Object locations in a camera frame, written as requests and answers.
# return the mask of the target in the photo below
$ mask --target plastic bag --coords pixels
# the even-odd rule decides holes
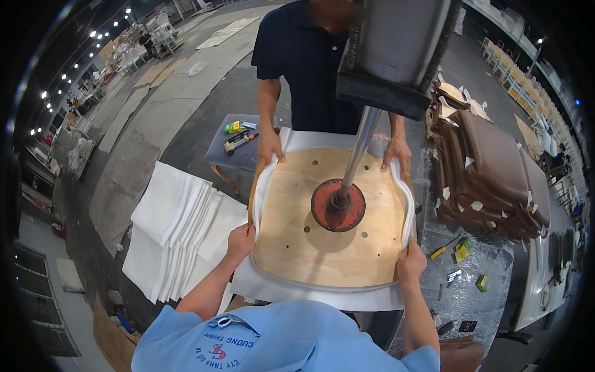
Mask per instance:
[[[188,70],[188,76],[193,77],[194,75],[198,75],[206,67],[205,61],[198,61],[194,66]]]

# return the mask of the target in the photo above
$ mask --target gray cushion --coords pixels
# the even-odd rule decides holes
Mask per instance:
[[[256,170],[256,160],[258,159],[258,139],[254,138],[252,141],[238,148],[232,156],[227,156],[223,144],[237,133],[226,135],[223,130],[226,124],[234,121],[247,121],[248,123],[257,124],[256,129],[250,129],[250,135],[260,133],[260,115],[244,115],[244,114],[229,114],[223,119],[219,126],[215,137],[211,141],[208,151],[206,152],[205,160],[211,165],[220,165],[226,168],[243,169],[248,172]],[[277,117],[273,118],[273,127],[278,127]]]

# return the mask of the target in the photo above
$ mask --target light blue shirt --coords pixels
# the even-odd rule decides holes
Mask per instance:
[[[291,300],[209,321],[165,306],[136,346],[132,370],[439,372],[440,358],[424,346],[394,359],[339,310]]]

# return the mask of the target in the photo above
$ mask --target hand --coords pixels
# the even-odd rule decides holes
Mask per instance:
[[[419,277],[424,272],[425,265],[424,253],[413,237],[410,236],[407,251],[403,251],[397,261],[397,275],[401,285],[419,283]]]
[[[236,227],[229,234],[227,241],[227,256],[239,261],[246,258],[254,249],[256,227],[254,224],[248,228],[248,224]]]
[[[381,170],[386,171],[389,168],[392,158],[399,159],[401,165],[401,179],[405,178],[405,173],[411,171],[411,150],[407,146],[405,138],[393,137],[389,143],[389,148],[386,149],[384,161]]]
[[[258,138],[258,155],[262,156],[265,163],[271,163],[273,152],[277,155],[279,162],[285,162],[285,155],[281,152],[281,140],[275,131],[261,127],[260,137]]]

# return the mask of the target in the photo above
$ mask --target curved wooden leg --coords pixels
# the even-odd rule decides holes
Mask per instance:
[[[226,184],[233,187],[233,190],[236,192],[236,195],[240,195],[240,188],[237,187],[236,183],[228,175],[226,175],[225,172],[223,172],[219,165],[211,165],[211,169],[213,170],[213,172],[215,172],[216,175],[218,175],[222,180],[224,180]]]

